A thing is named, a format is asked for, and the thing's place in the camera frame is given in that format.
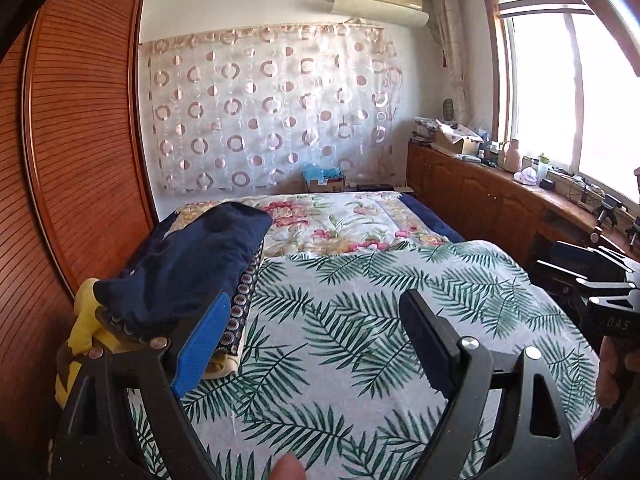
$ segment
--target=window blind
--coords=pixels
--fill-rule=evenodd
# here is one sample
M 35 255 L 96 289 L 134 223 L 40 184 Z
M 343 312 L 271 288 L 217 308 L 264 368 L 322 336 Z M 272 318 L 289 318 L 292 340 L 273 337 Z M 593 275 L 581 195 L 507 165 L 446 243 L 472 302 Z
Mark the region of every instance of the window blind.
M 496 0 L 498 15 L 512 18 L 534 12 L 577 12 L 593 14 L 583 0 Z

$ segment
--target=air conditioner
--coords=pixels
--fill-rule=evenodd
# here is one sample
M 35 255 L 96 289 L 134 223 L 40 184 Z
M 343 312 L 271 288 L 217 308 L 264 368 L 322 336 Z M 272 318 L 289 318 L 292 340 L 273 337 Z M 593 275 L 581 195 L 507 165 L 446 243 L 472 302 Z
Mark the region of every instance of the air conditioner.
M 422 0 L 334 0 L 332 12 L 408 27 L 423 27 L 429 19 Z

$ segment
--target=metal bolt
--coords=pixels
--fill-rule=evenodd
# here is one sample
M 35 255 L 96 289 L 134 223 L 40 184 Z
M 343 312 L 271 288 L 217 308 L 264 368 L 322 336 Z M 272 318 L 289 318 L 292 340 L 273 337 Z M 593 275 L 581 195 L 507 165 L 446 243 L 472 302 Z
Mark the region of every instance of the metal bolt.
M 164 336 L 160 336 L 153 338 L 149 344 L 154 350 L 162 350 L 169 344 L 169 341 Z
M 480 343 L 478 342 L 478 339 L 466 336 L 462 338 L 462 346 L 467 350 L 475 350 L 480 346 Z
M 99 359 L 104 354 L 104 349 L 101 346 L 94 346 L 87 352 L 89 359 Z
M 534 361 L 537 361 L 542 357 L 540 350 L 538 350 L 535 346 L 527 346 L 524 349 L 524 353 L 527 355 L 529 359 L 533 359 Z

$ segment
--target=floral quilt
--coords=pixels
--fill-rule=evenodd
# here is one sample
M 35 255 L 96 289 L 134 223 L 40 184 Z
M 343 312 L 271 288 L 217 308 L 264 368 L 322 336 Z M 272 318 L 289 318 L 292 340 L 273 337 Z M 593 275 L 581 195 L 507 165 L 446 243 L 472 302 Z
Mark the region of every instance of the floral quilt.
M 539 348 L 574 436 L 585 428 L 598 359 L 551 298 L 488 242 L 404 245 L 263 262 L 238 375 L 182 400 L 223 478 L 264 479 L 287 451 L 310 480 L 406 477 L 446 405 L 398 317 L 408 288 L 489 349 Z M 479 471 L 498 401 L 488 399 L 462 478 Z M 167 478 L 139 394 L 130 403 L 150 468 Z
M 265 257 L 309 252 L 344 254 L 384 250 L 404 238 L 425 246 L 447 241 L 430 229 L 392 191 L 249 196 L 230 199 L 269 213 L 273 224 L 264 239 Z M 167 232 L 182 229 L 211 207 L 198 202 L 178 210 Z

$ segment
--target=wall curtain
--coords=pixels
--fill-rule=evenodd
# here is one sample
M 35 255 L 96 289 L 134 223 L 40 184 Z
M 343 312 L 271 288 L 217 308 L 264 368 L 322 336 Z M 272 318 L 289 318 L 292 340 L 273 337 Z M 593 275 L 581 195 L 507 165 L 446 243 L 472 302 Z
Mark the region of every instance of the wall curtain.
M 462 17 L 458 0 L 433 0 L 442 47 L 447 61 L 447 76 L 451 84 L 456 120 L 465 126 L 471 119 L 466 100 L 466 46 L 462 32 Z
M 141 109 L 171 192 L 303 190 L 305 162 L 341 168 L 350 182 L 402 177 L 406 140 L 392 134 L 402 71 L 382 28 L 203 32 L 145 43 L 141 63 Z

